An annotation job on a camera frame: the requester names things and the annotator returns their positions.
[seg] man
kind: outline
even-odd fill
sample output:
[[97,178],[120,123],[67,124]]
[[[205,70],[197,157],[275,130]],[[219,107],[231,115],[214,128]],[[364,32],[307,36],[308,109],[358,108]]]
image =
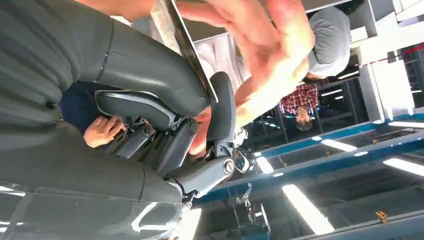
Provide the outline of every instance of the man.
[[308,131],[312,128],[312,119],[309,113],[318,104],[316,85],[302,84],[296,87],[291,94],[283,97],[280,102],[282,112],[296,115],[296,128]]

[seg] hand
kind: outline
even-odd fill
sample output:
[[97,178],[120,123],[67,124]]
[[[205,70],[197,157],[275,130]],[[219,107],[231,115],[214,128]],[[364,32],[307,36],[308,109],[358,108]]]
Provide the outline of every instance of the hand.
[[183,17],[226,28],[234,37],[252,77],[235,94],[241,127],[290,94],[308,72],[315,44],[301,0],[207,0],[179,3]]
[[125,130],[122,120],[118,116],[111,119],[99,116],[84,132],[84,140],[88,146],[97,148],[112,141],[120,130]]

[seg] hair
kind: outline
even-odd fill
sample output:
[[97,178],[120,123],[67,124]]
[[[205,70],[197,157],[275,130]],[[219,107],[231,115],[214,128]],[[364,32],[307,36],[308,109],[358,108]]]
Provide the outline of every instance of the hair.
[[296,128],[303,132],[311,130],[312,119],[309,121],[296,121]]

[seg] shirt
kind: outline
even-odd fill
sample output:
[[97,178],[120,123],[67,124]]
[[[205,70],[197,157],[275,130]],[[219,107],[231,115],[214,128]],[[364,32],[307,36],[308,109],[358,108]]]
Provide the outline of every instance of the shirt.
[[296,114],[298,107],[304,107],[309,111],[316,105],[318,105],[318,89],[316,85],[298,85],[294,92],[283,97],[280,101],[281,111],[283,113],[287,111],[291,114]]

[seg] person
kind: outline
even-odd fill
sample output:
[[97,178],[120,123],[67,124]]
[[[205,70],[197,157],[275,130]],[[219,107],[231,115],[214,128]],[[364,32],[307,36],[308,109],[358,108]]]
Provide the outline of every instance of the person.
[[301,84],[291,94],[280,101],[280,109],[296,115],[296,128],[309,131],[312,128],[312,119],[309,113],[318,105],[318,90],[316,85]]
[[78,128],[85,143],[92,148],[107,146],[126,128],[120,117],[105,116],[97,108],[95,92],[116,89],[95,82],[76,82],[63,93],[59,103],[62,120]]

